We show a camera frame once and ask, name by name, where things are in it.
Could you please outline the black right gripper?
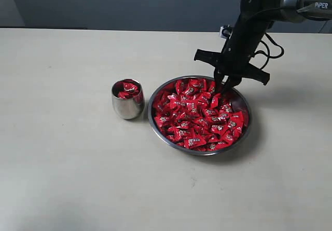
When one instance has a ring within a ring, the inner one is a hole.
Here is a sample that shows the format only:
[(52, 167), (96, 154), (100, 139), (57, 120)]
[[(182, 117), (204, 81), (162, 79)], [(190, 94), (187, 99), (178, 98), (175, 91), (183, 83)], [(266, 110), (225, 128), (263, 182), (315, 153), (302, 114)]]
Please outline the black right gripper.
[[(239, 85), (243, 78), (259, 81), (263, 85), (269, 82), (269, 73), (250, 64), (250, 60), (269, 24), (269, 21), (246, 20), (239, 17), (221, 52), (201, 49), (196, 51), (195, 61), (202, 61), (215, 67), (215, 92), (223, 90), (223, 93), (226, 93)], [(227, 76), (227, 80), (223, 85), (225, 76)]]

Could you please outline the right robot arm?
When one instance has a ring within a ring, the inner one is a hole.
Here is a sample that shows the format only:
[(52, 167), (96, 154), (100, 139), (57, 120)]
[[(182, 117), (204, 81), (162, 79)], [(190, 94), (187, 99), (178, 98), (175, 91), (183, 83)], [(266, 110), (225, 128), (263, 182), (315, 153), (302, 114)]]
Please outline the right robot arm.
[(331, 20), (331, 0), (241, 0), (240, 15), (234, 26), (224, 25), (220, 35), (226, 38), (221, 52), (198, 49), (195, 60), (215, 68), (216, 91), (225, 93), (243, 78), (266, 85), (270, 75), (250, 63), (259, 54), (257, 47), (277, 21), (302, 23)]

